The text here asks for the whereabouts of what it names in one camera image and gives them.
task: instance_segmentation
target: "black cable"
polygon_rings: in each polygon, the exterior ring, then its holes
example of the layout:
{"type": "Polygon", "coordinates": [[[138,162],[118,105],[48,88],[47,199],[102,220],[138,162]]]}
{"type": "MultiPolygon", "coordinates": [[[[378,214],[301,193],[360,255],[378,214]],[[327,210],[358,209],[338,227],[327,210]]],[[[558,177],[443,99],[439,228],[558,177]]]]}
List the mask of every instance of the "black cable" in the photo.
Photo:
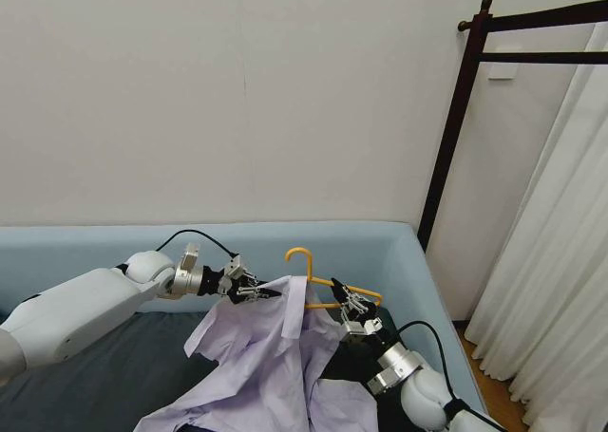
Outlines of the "black cable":
{"type": "Polygon", "coordinates": [[[162,249],[164,249],[167,244],[169,242],[171,242],[175,237],[177,237],[178,235],[181,235],[183,233],[195,233],[197,235],[202,235],[203,237],[206,237],[207,239],[209,239],[211,242],[213,242],[214,244],[216,244],[218,247],[220,247],[222,250],[224,250],[228,256],[230,256],[231,258],[234,258],[235,256],[237,256],[238,254],[235,254],[234,252],[229,251],[226,247],[224,247],[219,241],[215,240],[213,237],[211,237],[210,235],[208,235],[207,233],[204,233],[203,231],[199,231],[199,230],[192,230],[192,229],[186,229],[186,230],[179,230],[177,231],[175,234],[173,234],[171,237],[169,237],[167,240],[165,240],[158,249],[156,249],[157,252],[160,252],[162,249]]]}
{"type": "MultiPolygon", "coordinates": [[[[397,335],[401,334],[401,332],[403,332],[404,330],[406,330],[408,328],[411,328],[412,326],[415,326],[415,325],[426,326],[432,332],[433,336],[435,337],[435,341],[437,342],[437,347],[439,347],[439,355],[441,356],[442,369],[444,371],[444,376],[446,377],[447,391],[449,392],[449,395],[451,396],[452,401],[456,401],[457,398],[456,398],[456,395],[454,394],[454,389],[452,388],[452,383],[449,380],[449,375],[447,374],[447,363],[446,363],[446,355],[444,354],[444,346],[442,345],[441,339],[439,338],[439,334],[437,333],[437,331],[435,330],[435,328],[432,325],[430,325],[429,323],[427,323],[426,321],[416,320],[416,321],[411,321],[409,323],[404,324],[401,328],[399,328],[397,330],[397,335]]],[[[466,410],[466,411],[468,411],[471,415],[473,415],[476,418],[480,419],[484,423],[490,424],[495,429],[500,430],[501,432],[508,432],[503,427],[500,427],[499,425],[497,425],[496,423],[492,422],[491,420],[489,420],[485,416],[483,416],[483,415],[479,414],[477,411],[473,410],[467,404],[463,405],[463,409],[466,410]]]]}

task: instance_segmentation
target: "clothes hanger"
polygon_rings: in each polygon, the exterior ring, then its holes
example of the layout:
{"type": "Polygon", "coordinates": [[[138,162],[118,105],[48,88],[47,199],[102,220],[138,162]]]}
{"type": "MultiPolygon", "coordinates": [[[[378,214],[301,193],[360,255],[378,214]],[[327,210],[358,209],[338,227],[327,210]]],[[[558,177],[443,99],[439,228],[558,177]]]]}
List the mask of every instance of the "clothes hanger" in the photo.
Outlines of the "clothes hanger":
{"type": "MultiPolygon", "coordinates": [[[[324,278],[319,278],[313,276],[313,253],[305,249],[304,247],[293,247],[285,253],[285,262],[289,263],[289,260],[292,258],[293,254],[304,254],[306,256],[306,280],[310,283],[316,283],[317,285],[324,285],[326,287],[332,287],[332,280],[326,280],[324,278]]],[[[382,304],[382,294],[376,291],[364,290],[359,287],[352,287],[351,285],[347,285],[349,290],[352,292],[358,292],[359,294],[365,294],[367,296],[375,297],[376,301],[374,304],[376,306],[380,306],[382,304]]],[[[342,307],[340,303],[322,303],[322,304],[306,304],[304,306],[305,309],[339,309],[342,307]]]]}

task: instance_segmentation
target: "sheer curtain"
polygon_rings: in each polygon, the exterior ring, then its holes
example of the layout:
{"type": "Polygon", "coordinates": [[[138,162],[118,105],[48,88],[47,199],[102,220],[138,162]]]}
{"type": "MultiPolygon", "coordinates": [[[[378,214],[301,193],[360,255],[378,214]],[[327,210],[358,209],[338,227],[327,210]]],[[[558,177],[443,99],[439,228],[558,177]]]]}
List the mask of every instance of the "sheer curtain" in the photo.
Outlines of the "sheer curtain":
{"type": "MultiPolygon", "coordinates": [[[[588,50],[608,50],[597,25],[588,50]]],[[[579,66],[465,337],[532,432],[608,422],[608,66],[579,66]]]]}

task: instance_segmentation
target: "dark gray bed sheet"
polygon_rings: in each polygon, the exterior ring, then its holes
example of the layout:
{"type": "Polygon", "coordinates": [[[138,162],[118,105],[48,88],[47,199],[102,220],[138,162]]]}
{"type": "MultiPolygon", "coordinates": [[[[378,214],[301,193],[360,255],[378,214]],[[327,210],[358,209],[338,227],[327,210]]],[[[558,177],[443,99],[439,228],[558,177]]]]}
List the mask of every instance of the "dark gray bed sheet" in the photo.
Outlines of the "dark gray bed sheet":
{"type": "MultiPolygon", "coordinates": [[[[138,313],[72,359],[15,378],[0,387],[0,430],[133,430],[142,416],[171,404],[216,367],[183,352],[183,343],[203,316],[138,313]]],[[[385,310],[380,316],[394,330],[385,310]]],[[[363,347],[341,346],[323,376],[367,381],[375,369],[363,347]]],[[[418,430],[400,408],[398,391],[378,399],[380,430],[418,430]]]]}

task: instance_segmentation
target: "dark wood clothes rack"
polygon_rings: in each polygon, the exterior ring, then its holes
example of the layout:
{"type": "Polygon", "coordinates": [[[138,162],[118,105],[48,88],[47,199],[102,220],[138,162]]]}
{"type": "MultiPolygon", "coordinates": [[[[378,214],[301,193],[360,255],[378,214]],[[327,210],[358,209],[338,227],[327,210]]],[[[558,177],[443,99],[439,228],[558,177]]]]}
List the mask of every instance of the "dark wood clothes rack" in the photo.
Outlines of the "dark wood clothes rack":
{"type": "Polygon", "coordinates": [[[424,251],[427,250],[428,240],[437,216],[479,63],[608,64],[608,52],[484,52],[487,34],[493,31],[608,21],[608,0],[501,17],[494,17],[489,13],[491,5],[492,0],[483,0],[479,13],[475,14],[470,22],[462,21],[458,24],[459,31],[469,30],[469,33],[418,229],[418,240],[424,251]]]}

